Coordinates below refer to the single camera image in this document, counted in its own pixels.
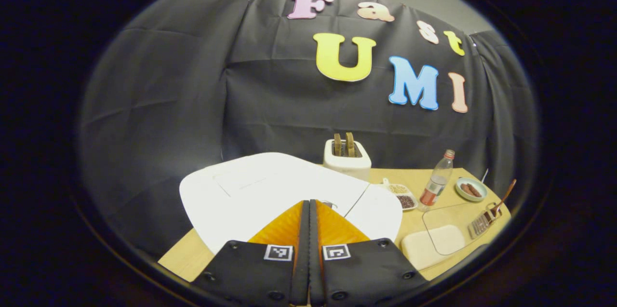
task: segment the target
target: white plate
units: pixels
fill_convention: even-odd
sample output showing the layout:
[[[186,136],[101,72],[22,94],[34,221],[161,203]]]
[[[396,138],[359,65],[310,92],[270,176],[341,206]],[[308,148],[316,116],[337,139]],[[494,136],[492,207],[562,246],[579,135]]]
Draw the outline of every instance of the white plate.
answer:
[[[475,196],[467,194],[465,191],[463,191],[463,189],[461,189],[461,184],[471,184],[474,188],[476,188],[476,190],[480,193],[480,195],[482,195],[482,197],[475,197]],[[461,195],[465,199],[468,199],[474,202],[479,202],[479,201],[484,200],[484,198],[488,194],[488,191],[486,190],[486,187],[484,186],[484,184],[482,184],[481,182],[478,182],[478,180],[474,180],[471,178],[459,178],[456,181],[455,187],[459,195]]]
[[[399,200],[399,198],[396,198],[396,200],[398,200],[399,203],[401,203],[401,208],[404,211],[413,210],[413,209],[418,207],[418,200],[416,200],[416,197],[412,194],[412,192],[409,190],[409,188],[407,188],[403,184],[390,184],[390,181],[388,181],[388,178],[384,178],[383,179],[383,187],[388,189],[388,191],[390,191],[395,196],[407,196],[410,199],[412,199],[412,201],[414,202],[414,206],[413,207],[404,208],[403,204],[401,203],[401,200]]]

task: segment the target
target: yellow letter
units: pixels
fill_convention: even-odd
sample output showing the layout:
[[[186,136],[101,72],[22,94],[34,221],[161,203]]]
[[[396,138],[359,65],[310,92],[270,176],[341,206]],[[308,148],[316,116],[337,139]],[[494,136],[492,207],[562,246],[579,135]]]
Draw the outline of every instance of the yellow letter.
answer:
[[[360,2],[358,4],[358,15],[364,19],[379,19],[384,22],[394,21],[394,17],[390,15],[388,7],[377,2]]]
[[[339,50],[345,37],[336,33],[315,33],[317,41],[316,63],[324,76],[343,81],[358,81],[368,77],[373,65],[373,47],[377,45],[372,39],[353,37],[351,41],[358,46],[358,64],[355,67],[341,66]]]
[[[465,104],[465,78],[458,73],[449,72],[448,77],[452,79],[452,88],[454,92],[454,102],[452,103],[452,109],[459,113],[467,113],[467,105]]]
[[[443,32],[444,35],[446,35],[448,37],[448,41],[450,41],[450,48],[452,48],[452,50],[454,50],[454,52],[460,56],[465,55],[465,51],[461,49],[460,44],[462,44],[463,42],[461,41],[461,39],[459,39],[459,37],[456,37],[456,35],[454,34],[454,32],[452,31],[444,31]]]

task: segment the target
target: plastic bottle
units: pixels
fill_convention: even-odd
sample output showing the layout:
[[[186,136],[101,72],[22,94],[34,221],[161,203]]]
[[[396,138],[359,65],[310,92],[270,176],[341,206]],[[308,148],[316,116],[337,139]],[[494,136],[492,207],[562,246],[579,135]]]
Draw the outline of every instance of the plastic bottle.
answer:
[[[454,151],[448,149],[443,155],[443,159],[435,166],[430,175],[430,180],[426,184],[425,191],[419,199],[418,209],[422,212],[429,210],[429,207],[437,202],[439,195],[448,184],[452,175],[452,166],[454,165]]]

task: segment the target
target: pink letter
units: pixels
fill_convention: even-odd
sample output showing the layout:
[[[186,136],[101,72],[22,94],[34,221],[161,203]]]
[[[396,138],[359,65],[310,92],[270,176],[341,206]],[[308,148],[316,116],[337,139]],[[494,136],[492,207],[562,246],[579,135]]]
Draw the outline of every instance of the pink letter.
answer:
[[[458,73],[449,72],[448,77],[452,79],[452,87],[454,88],[454,102],[452,109],[459,113],[467,113],[467,105],[465,104],[465,78]]]
[[[289,19],[313,19],[317,17],[316,13],[311,11],[311,8],[315,8],[316,12],[321,12],[326,7],[326,2],[333,2],[335,0],[295,0],[294,11],[291,12],[287,18]]]

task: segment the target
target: white toaster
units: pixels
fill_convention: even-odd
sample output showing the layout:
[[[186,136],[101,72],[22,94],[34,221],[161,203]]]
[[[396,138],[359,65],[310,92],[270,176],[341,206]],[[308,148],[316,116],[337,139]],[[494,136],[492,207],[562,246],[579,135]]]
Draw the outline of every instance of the white toaster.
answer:
[[[341,143],[345,145],[346,140],[341,140]],[[355,157],[336,156],[335,140],[327,140],[323,149],[323,165],[328,169],[368,182],[371,158],[359,142],[354,140],[353,145],[356,151]]]

